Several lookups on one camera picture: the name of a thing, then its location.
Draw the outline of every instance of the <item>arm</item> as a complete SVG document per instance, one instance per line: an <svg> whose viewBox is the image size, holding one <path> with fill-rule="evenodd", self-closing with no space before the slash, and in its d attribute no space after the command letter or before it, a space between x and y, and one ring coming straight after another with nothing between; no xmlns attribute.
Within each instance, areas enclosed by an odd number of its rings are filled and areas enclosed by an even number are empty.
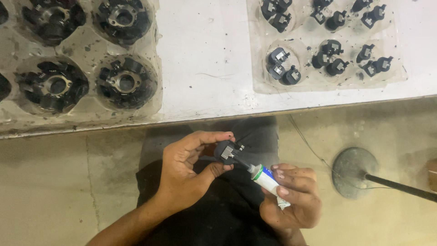
<svg viewBox="0 0 437 246"><path fill-rule="evenodd" d="M233 140L231 132L195 132L164 149L159 189L148 202L121 217L98 233L88 246L128 246L141 241L164 219L195 204L212 181L233 169L220 162L209 164L201 173L194 163L216 142Z"/></svg>

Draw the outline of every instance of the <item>blue label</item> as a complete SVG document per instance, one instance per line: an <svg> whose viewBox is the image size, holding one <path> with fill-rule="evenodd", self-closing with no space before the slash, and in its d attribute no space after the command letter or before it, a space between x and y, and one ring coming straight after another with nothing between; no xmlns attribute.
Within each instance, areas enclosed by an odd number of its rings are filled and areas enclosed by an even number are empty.
<svg viewBox="0 0 437 246"><path fill-rule="evenodd" d="M263 172L265 174L269 175L273 180L275 180L274 177L273 177L272 171L268 170L265 166L263 166Z"/></svg>

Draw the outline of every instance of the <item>white tabletop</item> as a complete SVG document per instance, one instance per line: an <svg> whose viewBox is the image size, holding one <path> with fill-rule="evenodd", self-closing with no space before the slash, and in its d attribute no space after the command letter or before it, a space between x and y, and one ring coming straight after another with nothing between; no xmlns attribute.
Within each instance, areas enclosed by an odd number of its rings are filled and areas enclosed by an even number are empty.
<svg viewBox="0 0 437 246"><path fill-rule="evenodd" d="M160 122L238 116L437 94L434 0L399 0L407 81L384 88L260 94L253 89L245 0L160 0L163 105Z"/></svg>

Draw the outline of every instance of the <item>wire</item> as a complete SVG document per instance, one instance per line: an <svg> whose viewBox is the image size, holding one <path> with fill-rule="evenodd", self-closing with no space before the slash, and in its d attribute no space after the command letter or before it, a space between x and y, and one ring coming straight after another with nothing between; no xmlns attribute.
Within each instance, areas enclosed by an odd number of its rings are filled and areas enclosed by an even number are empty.
<svg viewBox="0 0 437 246"><path fill-rule="evenodd" d="M298 134L299 134L299 136L302 138L302 140L304 141L304 143L306 144L306 146L308 146L308 148L311 150L311 152L323 163L323 164L325 164L335 175L337 175L338 177L340 177L341 179L343 179L343 181L345 182L345 183L347 183L348 185L350 185L350 186L352 186L352 187L355 187L355 188L357 188L357 189L360 189L360 190L371 190L371 189L392 189L392 188L390 188L390 187L370 187L370 188L359 188L359 187L356 187L356 186L354 186L353 184L351 184L350 182L348 182L347 180L346 180L346 178L345 177L342 177L340 174L338 174L338 173L336 173L333 169L332 169L332 167L330 166L330 165L328 165L328 163L326 163L326 161L325 160L323 160L323 158L320 158L317 154L316 154L316 152L311 148L311 146L309 145L309 143L308 143L308 141L305 139L305 137L303 136L303 134L302 134L302 132L299 130L299 127L297 126L297 124L296 124L296 122L295 122L295 120L293 119L293 117L291 116L291 114L289 114L289 115L287 115L287 118L288 118L288 120L291 122L291 124L294 126L294 128L296 129L296 131L298 132Z"/></svg>

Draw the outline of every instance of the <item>fingernail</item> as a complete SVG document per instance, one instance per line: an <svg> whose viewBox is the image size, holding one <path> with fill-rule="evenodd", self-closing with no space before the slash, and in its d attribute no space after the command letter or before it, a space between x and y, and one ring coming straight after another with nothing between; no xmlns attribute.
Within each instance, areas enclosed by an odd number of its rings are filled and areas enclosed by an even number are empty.
<svg viewBox="0 0 437 246"><path fill-rule="evenodd" d="M288 195L288 190L282 186L279 186L279 192L284 196Z"/></svg>

